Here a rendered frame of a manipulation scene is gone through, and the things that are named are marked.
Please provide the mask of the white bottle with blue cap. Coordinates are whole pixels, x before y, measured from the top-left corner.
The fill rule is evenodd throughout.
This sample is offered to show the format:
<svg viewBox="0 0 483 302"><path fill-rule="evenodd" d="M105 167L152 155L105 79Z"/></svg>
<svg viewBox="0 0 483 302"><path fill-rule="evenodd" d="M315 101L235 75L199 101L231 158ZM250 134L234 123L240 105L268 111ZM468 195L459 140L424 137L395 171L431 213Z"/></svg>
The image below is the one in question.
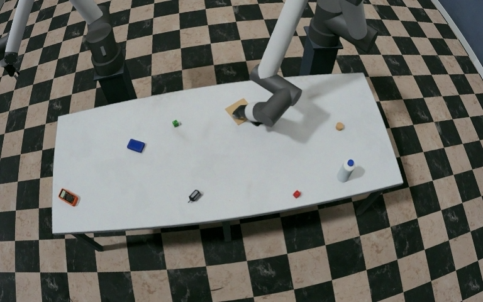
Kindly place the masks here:
<svg viewBox="0 0 483 302"><path fill-rule="evenodd" d="M337 174L337 179L340 182L346 182L354 169L355 162L352 159L346 159Z"/></svg>

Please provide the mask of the orange pocket multimeter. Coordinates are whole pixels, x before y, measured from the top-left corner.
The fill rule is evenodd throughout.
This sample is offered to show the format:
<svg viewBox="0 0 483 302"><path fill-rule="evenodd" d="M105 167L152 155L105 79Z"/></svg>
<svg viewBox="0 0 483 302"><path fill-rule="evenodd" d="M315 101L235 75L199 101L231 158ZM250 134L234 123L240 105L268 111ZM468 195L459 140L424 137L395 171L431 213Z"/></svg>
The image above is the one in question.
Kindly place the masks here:
<svg viewBox="0 0 483 302"><path fill-rule="evenodd" d="M65 190L64 188L61 189L58 197L65 201L68 204L71 204L73 207L76 205L78 197L69 191Z"/></svg>

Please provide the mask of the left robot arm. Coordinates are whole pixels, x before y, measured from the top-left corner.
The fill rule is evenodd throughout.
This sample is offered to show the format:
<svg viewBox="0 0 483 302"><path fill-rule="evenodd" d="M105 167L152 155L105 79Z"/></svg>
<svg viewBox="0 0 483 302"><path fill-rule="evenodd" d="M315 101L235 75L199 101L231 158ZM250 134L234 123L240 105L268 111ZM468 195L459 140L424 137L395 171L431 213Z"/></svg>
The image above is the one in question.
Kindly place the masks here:
<svg viewBox="0 0 483 302"><path fill-rule="evenodd" d="M268 127L273 127L303 92L277 73L307 2L285 1L262 60L250 73L251 81L273 94L266 102L257 102L252 109L255 120ZM317 0L308 31L309 38L321 47L334 47L342 37L365 53L373 47L378 33L366 25L362 0Z"/></svg>

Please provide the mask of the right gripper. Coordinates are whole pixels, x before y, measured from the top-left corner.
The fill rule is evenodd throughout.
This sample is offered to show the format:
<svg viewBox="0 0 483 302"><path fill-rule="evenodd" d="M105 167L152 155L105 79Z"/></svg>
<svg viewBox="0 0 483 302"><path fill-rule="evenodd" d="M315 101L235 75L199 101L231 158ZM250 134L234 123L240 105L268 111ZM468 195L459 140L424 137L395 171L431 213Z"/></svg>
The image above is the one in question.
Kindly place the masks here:
<svg viewBox="0 0 483 302"><path fill-rule="evenodd" d="M16 74L14 74L14 73L16 71L16 73L19 75L20 72L18 71L18 69L15 69L13 67L13 64L8 65L7 63L4 62L4 58L3 58L2 60L0 60L0 66L4 67L4 69L8 72L10 77L14 77L16 80L19 80L18 77L16 76Z"/></svg>

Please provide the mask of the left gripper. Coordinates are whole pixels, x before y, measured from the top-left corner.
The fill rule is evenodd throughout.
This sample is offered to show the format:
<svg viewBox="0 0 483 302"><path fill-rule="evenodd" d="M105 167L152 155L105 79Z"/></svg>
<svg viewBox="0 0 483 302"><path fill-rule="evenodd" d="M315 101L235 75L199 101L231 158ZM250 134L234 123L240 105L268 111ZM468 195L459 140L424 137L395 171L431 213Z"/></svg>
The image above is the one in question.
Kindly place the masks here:
<svg viewBox="0 0 483 302"><path fill-rule="evenodd" d="M251 102L246 105L240 105L239 107L237 107L236 110L234 110L233 112L234 115L232 115L232 117L238 118L238 119L240 119L241 117L247 118L255 126L263 125L262 122L256 121L252 114L252 109L256 103L257 102Z"/></svg>

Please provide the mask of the tan flat mat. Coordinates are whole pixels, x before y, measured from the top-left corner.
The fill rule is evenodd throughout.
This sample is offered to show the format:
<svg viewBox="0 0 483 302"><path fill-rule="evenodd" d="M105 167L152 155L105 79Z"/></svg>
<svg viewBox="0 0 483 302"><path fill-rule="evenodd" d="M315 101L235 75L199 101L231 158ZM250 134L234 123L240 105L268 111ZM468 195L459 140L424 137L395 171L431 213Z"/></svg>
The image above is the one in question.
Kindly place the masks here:
<svg viewBox="0 0 483 302"><path fill-rule="evenodd" d="M234 110L236 110L237 107L239 107L240 105L245 105L245 104L248 104L248 102L243 98L243 99L237 101L236 103L232 104L231 106L225 108L225 110L232 117L232 113L234 112ZM233 120L236 122L237 125L240 125L243 122L247 121L248 119L241 117L240 119L233 118Z"/></svg>

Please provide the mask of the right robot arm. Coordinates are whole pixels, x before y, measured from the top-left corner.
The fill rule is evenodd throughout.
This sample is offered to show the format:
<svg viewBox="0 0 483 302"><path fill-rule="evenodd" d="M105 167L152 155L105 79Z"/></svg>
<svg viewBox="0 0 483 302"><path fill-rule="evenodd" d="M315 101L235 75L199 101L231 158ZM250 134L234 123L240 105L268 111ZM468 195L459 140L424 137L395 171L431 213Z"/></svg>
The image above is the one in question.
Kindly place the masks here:
<svg viewBox="0 0 483 302"><path fill-rule="evenodd" d="M12 65L18 60L18 52L26 24L35 0L19 0L11 30L0 38L0 60ZM97 6L94 0L69 0L87 22L86 40L92 53L91 61L99 76L107 77L120 70L124 56L120 44L114 38L109 9Z"/></svg>

